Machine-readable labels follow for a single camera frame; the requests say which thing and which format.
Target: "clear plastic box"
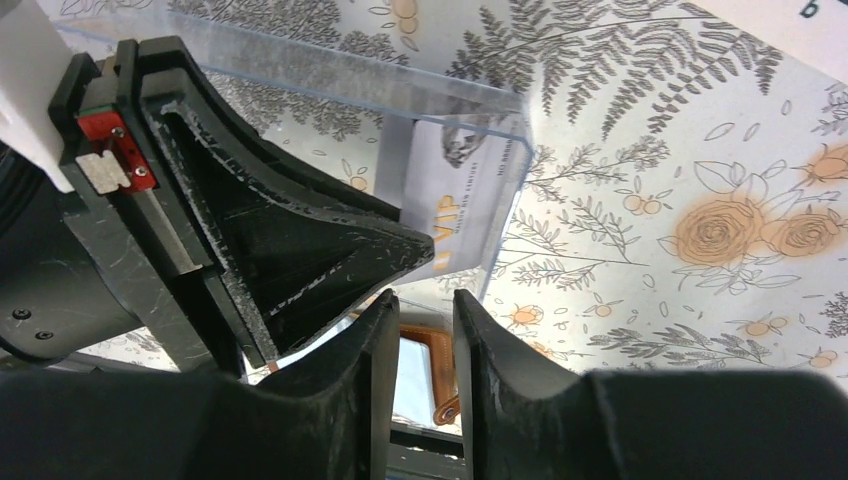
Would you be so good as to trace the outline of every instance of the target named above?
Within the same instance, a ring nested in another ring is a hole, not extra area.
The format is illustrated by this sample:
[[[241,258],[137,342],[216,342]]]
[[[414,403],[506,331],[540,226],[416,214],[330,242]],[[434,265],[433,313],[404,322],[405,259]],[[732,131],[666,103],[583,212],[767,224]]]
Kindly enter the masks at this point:
[[[441,148],[447,163],[460,171],[468,167],[457,155],[467,153],[467,162],[476,158],[473,165],[479,169],[471,175],[477,178],[474,188],[486,191],[485,199],[479,205],[464,205],[463,221],[466,231],[474,227],[485,234],[459,237],[465,244],[453,248],[465,254],[443,270],[450,273],[393,288],[402,302],[448,322],[454,289],[466,288],[478,298],[485,294],[533,152],[526,105],[518,95],[213,23],[158,5],[55,23],[72,47],[89,51],[95,59],[110,55],[118,40],[179,35],[224,98],[266,139],[394,203],[402,212],[413,209],[414,202],[404,197],[410,187],[435,189],[444,182],[422,170],[417,159],[426,160]],[[438,140],[441,145],[433,143]],[[487,144],[483,151],[480,145]],[[410,178],[414,166],[415,178]],[[450,205],[458,209],[461,197],[451,197]],[[427,233],[437,238],[444,231]],[[452,271],[457,265],[472,268]],[[424,276],[440,273],[435,264],[432,268]]]

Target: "black screw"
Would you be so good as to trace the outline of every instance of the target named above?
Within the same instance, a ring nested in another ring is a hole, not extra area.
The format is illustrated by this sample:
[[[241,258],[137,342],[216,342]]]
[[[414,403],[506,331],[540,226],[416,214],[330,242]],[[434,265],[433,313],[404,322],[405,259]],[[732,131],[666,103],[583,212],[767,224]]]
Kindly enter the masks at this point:
[[[12,317],[14,317],[15,320],[26,320],[31,316],[32,312],[25,308],[16,308],[12,311]]]

